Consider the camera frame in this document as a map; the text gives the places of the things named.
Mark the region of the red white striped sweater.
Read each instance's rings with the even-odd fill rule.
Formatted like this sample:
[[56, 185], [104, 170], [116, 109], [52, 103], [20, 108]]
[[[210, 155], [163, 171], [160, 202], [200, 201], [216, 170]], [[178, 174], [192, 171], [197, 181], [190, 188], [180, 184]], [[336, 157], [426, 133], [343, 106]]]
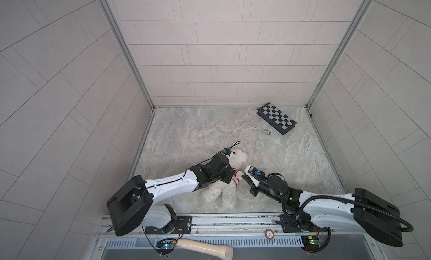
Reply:
[[235, 187], [238, 187], [239, 181], [242, 180], [243, 172], [239, 169], [232, 169], [232, 177], [231, 181], [235, 185]]

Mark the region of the white teddy bear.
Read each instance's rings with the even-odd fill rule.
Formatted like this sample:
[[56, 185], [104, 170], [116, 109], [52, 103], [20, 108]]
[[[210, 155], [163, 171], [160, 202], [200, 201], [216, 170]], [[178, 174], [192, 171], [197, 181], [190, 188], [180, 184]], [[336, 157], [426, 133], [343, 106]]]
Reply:
[[[230, 166], [243, 172], [243, 165], [247, 159], [248, 156], [244, 151], [232, 149]], [[215, 205], [217, 200], [221, 200], [221, 212], [236, 212], [238, 204], [237, 189], [238, 187], [235, 187], [232, 181], [230, 184], [217, 181], [204, 190], [201, 194], [202, 200], [206, 205]]]

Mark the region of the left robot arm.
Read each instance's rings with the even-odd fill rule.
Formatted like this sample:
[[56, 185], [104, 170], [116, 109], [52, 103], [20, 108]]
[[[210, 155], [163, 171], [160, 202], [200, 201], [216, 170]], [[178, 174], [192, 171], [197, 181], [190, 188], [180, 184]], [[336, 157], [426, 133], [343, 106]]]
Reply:
[[132, 177], [107, 201], [111, 230], [116, 236], [124, 236], [145, 226], [169, 233], [178, 219], [173, 208], [162, 202], [207, 188], [217, 181], [229, 184], [235, 173], [230, 166], [234, 154], [230, 149], [224, 149], [211, 159], [167, 178], [144, 180], [140, 175]]

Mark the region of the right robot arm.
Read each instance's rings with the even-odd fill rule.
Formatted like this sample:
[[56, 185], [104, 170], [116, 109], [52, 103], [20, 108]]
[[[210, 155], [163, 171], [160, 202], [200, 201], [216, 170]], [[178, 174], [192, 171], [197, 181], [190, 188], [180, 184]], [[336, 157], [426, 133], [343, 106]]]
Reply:
[[290, 187], [279, 173], [266, 175], [255, 167], [242, 177], [252, 196], [261, 193], [281, 204], [282, 215], [276, 224], [284, 232], [351, 230], [366, 233], [385, 245], [401, 247], [403, 233], [414, 231], [395, 205], [366, 189], [357, 188], [344, 195], [315, 194]]

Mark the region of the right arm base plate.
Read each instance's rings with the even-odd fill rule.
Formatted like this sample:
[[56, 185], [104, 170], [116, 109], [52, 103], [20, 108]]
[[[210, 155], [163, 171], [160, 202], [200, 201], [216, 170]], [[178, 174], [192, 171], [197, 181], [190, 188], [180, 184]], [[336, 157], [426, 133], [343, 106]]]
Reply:
[[311, 222], [311, 217], [308, 214], [300, 214], [298, 217], [290, 217], [281, 215], [276, 224], [281, 225], [284, 233], [317, 233], [328, 232], [328, 228], [319, 228]]

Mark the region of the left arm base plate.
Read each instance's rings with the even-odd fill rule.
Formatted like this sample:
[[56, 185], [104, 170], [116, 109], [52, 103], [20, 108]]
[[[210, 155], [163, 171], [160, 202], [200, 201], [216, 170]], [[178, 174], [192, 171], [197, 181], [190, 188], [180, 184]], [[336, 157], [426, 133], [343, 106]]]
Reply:
[[192, 216], [177, 216], [177, 220], [174, 222], [171, 220], [166, 226], [161, 229], [156, 227], [145, 227], [144, 232], [147, 235], [174, 235], [174, 234], [190, 234]]

